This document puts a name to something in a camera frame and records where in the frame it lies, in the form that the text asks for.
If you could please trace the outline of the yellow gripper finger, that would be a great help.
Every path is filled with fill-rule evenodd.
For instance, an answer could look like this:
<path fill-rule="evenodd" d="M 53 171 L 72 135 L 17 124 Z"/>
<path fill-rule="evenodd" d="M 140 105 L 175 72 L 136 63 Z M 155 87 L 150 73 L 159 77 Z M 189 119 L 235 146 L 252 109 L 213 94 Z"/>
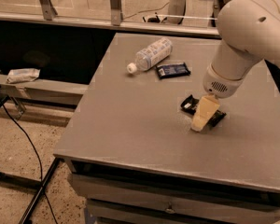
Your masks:
<path fill-rule="evenodd" d="M 219 107 L 219 100 L 214 94 L 202 96 L 193 116 L 191 129 L 195 132 L 200 132 Z"/>

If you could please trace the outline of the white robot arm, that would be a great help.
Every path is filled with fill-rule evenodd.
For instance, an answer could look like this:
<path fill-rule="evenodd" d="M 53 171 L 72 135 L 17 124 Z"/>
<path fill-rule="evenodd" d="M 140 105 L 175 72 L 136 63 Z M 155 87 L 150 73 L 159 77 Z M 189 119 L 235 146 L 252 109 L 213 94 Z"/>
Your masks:
<path fill-rule="evenodd" d="M 264 60 L 280 69 L 280 0 L 230 0 L 218 13 L 220 45 L 203 77 L 206 95 L 200 99 L 191 129 L 201 131 L 235 94 L 251 68 Z"/>

